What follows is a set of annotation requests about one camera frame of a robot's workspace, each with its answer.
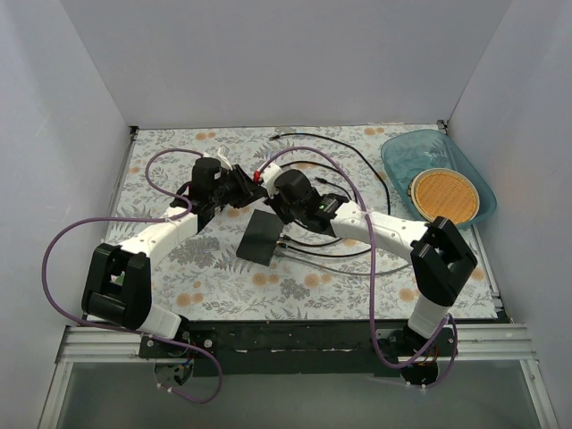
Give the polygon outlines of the black network switch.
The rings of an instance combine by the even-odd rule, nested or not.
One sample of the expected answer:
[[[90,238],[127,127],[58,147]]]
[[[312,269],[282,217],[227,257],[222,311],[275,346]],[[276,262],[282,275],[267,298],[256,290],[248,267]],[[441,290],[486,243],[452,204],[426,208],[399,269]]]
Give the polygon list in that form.
[[[283,227],[284,223],[276,214],[256,209],[236,250],[236,256],[255,264],[269,266]]]

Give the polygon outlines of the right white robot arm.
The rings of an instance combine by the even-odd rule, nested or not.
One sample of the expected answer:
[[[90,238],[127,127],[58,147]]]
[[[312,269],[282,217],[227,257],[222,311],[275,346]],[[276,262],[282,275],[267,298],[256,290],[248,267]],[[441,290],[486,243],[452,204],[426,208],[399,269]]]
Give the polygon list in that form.
[[[320,194],[307,176],[271,163],[255,173],[267,192],[265,203],[284,223],[301,223],[311,232],[373,244],[412,264],[421,296],[408,319],[406,348],[424,355],[437,343],[439,324],[455,303],[477,258],[456,225],[437,217],[430,223],[367,212],[359,200]]]

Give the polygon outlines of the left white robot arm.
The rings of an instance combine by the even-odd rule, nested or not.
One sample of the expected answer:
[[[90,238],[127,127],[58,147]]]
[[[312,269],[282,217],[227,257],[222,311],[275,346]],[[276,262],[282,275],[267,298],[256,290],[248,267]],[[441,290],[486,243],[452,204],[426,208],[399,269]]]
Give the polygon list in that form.
[[[172,202],[156,223],[118,245],[99,245],[91,259],[81,308],[130,331],[159,337],[173,358],[183,356],[189,334],[181,317],[152,299],[152,271],[183,241],[197,235],[226,206],[242,208],[267,196],[260,173],[248,176],[222,158],[200,157],[190,181],[168,194]]]

